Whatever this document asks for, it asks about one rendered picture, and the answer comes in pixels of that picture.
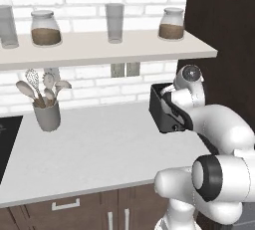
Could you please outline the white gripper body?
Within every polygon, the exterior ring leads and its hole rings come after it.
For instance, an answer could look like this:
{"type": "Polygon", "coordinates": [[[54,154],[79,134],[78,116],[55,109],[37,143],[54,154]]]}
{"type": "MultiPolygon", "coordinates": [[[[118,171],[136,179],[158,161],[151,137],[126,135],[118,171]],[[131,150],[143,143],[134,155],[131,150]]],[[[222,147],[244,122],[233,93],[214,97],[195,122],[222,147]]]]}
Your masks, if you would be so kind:
{"type": "Polygon", "coordinates": [[[170,85],[170,86],[167,86],[167,87],[163,88],[160,91],[160,94],[163,96],[165,93],[171,93],[171,92],[174,92],[174,91],[175,91],[174,85],[170,85]]]}

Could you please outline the black toaster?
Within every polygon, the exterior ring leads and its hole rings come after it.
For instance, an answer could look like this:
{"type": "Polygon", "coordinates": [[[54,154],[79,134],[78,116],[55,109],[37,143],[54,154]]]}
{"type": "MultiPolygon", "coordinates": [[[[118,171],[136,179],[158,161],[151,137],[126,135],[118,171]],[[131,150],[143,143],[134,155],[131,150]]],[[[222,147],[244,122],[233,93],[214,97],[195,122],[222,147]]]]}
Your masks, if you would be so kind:
{"type": "Polygon", "coordinates": [[[170,96],[160,92],[170,83],[152,84],[150,86],[149,112],[162,133],[193,130],[193,122],[188,113],[170,101],[170,96]]]}

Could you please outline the glass jar with brown filling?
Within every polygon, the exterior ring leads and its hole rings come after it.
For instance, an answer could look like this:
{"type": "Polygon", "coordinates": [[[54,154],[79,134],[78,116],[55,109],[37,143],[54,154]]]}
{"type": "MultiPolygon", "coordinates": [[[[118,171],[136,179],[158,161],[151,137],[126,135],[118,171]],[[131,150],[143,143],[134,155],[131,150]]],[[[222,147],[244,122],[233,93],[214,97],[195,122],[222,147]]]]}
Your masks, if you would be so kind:
{"type": "Polygon", "coordinates": [[[158,28],[158,37],[165,40],[179,40],[184,35],[183,10],[167,7],[158,28]]]}
{"type": "Polygon", "coordinates": [[[62,42],[62,35],[59,25],[51,10],[37,10],[31,13],[32,42],[41,47],[59,45],[62,42]]]}

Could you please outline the tall empty glass jar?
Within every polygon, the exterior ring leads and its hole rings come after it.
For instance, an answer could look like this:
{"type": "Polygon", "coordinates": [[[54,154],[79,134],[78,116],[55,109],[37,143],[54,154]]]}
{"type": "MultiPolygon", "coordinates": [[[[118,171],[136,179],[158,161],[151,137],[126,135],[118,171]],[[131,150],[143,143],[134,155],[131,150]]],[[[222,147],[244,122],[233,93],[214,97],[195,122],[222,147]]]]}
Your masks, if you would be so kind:
{"type": "Polygon", "coordinates": [[[13,8],[9,0],[0,0],[0,44],[4,49],[19,46],[13,8]]]}
{"type": "Polygon", "coordinates": [[[108,28],[108,40],[112,44],[123,41],[125,5],[121,3],[108,3],[105,5],[108,28]]]}

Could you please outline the tall dark brown cupboard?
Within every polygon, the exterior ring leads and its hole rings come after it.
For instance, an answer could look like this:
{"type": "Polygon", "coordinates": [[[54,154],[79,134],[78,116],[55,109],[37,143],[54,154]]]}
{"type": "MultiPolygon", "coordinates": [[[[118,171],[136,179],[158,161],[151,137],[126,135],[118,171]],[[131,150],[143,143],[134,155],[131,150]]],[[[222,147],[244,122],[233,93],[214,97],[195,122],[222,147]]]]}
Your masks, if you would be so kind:
{"type": "Polygon", "coordinates": [[[187,0],[185,29],[217,56],[178,65],[198,66],[206,102],[233,109],[255,131],[255,0],[187,0]]]}

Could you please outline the pale wooden spoon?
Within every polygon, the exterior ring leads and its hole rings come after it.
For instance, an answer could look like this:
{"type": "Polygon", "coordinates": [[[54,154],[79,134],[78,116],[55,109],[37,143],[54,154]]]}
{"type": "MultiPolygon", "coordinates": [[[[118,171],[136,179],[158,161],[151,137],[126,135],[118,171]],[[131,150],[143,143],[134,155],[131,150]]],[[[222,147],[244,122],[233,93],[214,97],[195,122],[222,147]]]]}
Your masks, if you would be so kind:
{"type": "Polygon", "coordinates": [[[31,98],[40,108],[42,107],[42,104],[40,103],[40,101],[35,97],[34,91],[26,82],[19,81],[16,83],[16,87],[22,94],[31,98]]]}
{"type": "Polygon", "coordinates": [[[70,89],[72,87],[72,85],[68,82],[68,81],[65,81],[65,80],[60,80],[58,82],[55,83],[55,97],[58,96],[58,93],[61,89],[70,89]]]}

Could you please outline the brown cupboard door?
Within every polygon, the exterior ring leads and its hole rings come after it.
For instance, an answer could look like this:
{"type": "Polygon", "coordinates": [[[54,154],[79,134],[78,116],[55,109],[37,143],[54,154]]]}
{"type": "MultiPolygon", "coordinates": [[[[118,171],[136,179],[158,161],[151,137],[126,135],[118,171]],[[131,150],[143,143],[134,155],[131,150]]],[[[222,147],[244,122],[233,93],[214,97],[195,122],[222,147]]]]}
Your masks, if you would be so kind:
{"type": "Polygon", "coordinates": [[[113,212],[114,230],[119,230],[119,199],[116,190],[103,192],[102,198],[102,230],[108,229],[108,212],[113,212]]]}
{"type": "Polygon", "coordinates": [[[125,209],[129,209],[129,230],[154,230],[164,215],[168,199],[154,192],[152,184],[118,190],[119,230],[125,230],[125,209]]]}

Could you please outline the grey utensil pot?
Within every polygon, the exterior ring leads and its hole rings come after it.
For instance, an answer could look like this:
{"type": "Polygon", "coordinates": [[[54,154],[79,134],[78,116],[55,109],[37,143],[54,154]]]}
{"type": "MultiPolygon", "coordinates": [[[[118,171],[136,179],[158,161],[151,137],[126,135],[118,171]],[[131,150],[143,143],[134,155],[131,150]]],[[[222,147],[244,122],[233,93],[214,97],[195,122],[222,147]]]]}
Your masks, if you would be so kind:
{"type": "Polygon", "coordinates": [[[34,113],[42,131],[54,131],[61,124],[61,115],[58,103],[44,109],[34,107],[34,113]]]}

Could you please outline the pale slotted spoon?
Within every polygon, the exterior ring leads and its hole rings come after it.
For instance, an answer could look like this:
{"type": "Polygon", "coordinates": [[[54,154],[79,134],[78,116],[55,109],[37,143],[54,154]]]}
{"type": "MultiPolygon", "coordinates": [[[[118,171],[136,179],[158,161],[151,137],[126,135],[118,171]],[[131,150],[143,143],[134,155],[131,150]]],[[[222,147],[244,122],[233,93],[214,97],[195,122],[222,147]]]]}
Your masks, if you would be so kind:
{"type": "Polygon", "coordinates": [[[35,89],[41,105],[44,107],[45,103],[39,90],[39,75],[34,69],[28,69],[25,73],[25,77],[29,84],[35,89]]]}

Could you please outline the black hob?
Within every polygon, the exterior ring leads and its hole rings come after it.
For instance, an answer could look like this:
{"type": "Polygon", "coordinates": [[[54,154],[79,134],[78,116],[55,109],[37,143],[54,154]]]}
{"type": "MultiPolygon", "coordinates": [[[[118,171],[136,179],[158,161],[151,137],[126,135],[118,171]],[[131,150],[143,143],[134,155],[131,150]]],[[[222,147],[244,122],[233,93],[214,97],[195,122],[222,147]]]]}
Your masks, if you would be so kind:
{"type": "Polygon", "coordinates": [[[21,115],[0,117],[0,183],[2,182],[22,119],[21,115]]]}

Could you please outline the brown drawer front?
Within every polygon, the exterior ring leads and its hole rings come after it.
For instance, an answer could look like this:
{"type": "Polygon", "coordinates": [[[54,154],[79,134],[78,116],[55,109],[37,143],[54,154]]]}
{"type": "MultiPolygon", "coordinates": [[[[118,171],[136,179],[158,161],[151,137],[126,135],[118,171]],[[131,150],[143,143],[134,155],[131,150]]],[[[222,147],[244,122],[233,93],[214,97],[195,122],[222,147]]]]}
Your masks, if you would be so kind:
{"type": "Polygon", "coordinates": [[[101,205],[98,194],[87,194],[22,206],[33,230],[101,230],[101,205]],[[80,207],[52,211],[52,203],[73,203],[80,198],[80,207]]]}

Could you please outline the grey wall socket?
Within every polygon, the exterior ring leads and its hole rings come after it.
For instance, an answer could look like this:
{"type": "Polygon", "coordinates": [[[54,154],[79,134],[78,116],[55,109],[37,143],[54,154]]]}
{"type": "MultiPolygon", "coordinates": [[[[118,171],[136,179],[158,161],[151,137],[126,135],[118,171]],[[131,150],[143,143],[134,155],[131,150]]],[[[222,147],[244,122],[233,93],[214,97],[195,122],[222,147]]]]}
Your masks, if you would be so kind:
{"type": "Polygon", "coordinates": [[[111,64],[111,77],[122,78],[125,75],[125,64],[111,64]]]}
{"type": "Polygon", "coordinates": [[[127,76],[135,77],[139,75],[140,62],[127,63],[127,76]]]}

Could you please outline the pale wall shelf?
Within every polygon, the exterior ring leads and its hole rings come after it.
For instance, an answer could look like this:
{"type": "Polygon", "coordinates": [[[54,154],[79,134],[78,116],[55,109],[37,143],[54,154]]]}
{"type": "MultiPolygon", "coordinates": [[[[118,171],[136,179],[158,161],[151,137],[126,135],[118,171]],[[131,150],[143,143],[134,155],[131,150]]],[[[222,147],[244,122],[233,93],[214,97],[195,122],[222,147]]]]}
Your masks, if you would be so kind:
{"type": "Polygon", "coordinates": [[[56,47],[36,47],[29,35],[19,36],[19,47],[0,46],[0,71],[119,64],[164,60],[215,58],[217,51],[185,32],[179,41],[165,41],[156,30],[124,31],[120,44],[108,42],[106,32],[66,33],[56,47]]]}

